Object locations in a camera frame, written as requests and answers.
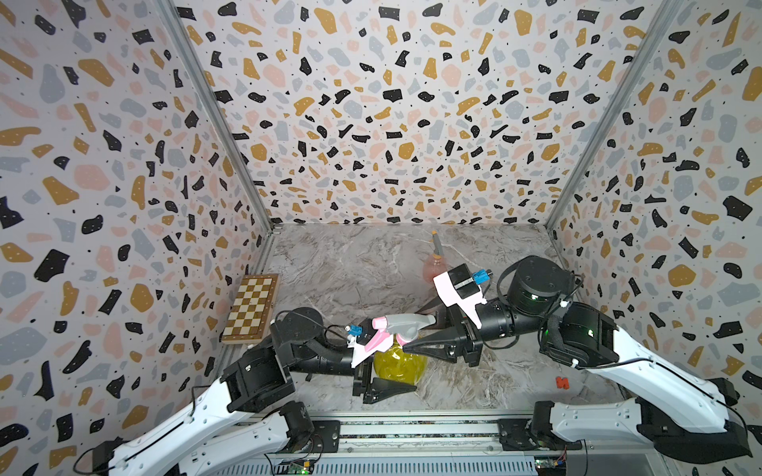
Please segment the pink transparent spray bottle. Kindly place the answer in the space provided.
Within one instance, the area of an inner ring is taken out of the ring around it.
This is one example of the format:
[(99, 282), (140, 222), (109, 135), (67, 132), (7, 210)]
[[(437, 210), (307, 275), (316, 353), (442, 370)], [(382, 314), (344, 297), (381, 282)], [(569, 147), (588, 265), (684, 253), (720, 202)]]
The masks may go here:
[(432, 254), (424, 263), (423, 278), (427, 283), (432, 284), (436, 276), (446, 273), (446, 271), (448, 271), (446, 259), (442, 255)]

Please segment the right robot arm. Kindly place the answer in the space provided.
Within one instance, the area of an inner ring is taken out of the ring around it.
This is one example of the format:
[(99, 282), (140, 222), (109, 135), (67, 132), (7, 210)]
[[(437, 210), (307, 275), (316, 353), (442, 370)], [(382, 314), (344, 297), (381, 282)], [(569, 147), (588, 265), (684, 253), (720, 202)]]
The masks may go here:
[(539, 352), (571, 369), (626, 389), (627, 400), (575, 406), (541, 401), (529, 420), (504, 424), (507, 450), (565, 449), (592, 440), (629, 441), (692, 464), (748, 456), (748, 429), (738, 392), (724, 378), (701, 379), (636, 341), (613, 319), (575, 300), (583, 279), (553, 261), (528, 256), (496, 280), (486, 299), (482, 279), (466, 266), (436, 277), (438, 302), (450, 322), (407, 343), (409, 354), (476, 366), (484, 348), (506, 350), (534, 335)]

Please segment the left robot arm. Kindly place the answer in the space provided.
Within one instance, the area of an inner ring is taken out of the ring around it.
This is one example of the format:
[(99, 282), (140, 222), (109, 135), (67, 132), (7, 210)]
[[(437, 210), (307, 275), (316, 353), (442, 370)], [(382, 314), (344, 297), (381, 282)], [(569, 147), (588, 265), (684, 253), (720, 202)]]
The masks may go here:
[(212, 384), (192, 387), (190, 404), (134, 440), (105, 441), (77, 475), (206, 475), (256, 454), (298, 451), (315, 428), (304, 404), (289, 401), (293, 373), (351, 376), (352, 394), (373, 405), (415, 391), (413, 384), (373, 374), (373, 357), (412, 342), (434, 323), (402, 313), (346, 327), (345, 342), (310, 307), (278, 313), (270, 333), (224, 369)]

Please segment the grey pink spray nozzle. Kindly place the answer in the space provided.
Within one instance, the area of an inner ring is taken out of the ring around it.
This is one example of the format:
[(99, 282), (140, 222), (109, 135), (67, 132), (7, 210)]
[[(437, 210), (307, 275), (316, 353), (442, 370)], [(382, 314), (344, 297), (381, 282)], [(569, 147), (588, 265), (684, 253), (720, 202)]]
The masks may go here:
[(370, 353), (386, 352), (395, 341), (398, 341), (400, 346), (404, 346), (415, 340), (422, 329), (435, 323), (434, 315), (418, 315), (418, 313), (376, 317), (371, 321), (371, 328), (375, 333), (369, 343), (364, 345), (364, 350)]

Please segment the yellow spray bottle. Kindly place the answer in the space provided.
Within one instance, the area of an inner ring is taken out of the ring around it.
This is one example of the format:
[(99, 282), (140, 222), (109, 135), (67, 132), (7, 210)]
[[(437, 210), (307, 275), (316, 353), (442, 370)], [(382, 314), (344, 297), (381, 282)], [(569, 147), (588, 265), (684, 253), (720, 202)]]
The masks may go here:
[(373, 368), (376, 375), (384, 380), (417, 385), (424, 377), (428, 358), (408, 354), (398, 345), (374, 354)]

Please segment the grey yellow spray nozzle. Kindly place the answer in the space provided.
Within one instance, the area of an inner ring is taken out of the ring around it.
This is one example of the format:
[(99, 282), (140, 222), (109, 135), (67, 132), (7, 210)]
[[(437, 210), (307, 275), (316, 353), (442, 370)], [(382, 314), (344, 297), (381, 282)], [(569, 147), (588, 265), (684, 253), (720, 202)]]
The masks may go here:
[(438, 232), (436, 232), (436, 231), (432, 232), (432, 240), (433, 240), (434, 247), (435, 247), (435, 254), (437, 256), (439, 256), (439, 257), (443, 257), (444, 256), (444, 251), (443, 251), (443, 248), (442, 248), (442, 242), (440, 240)]

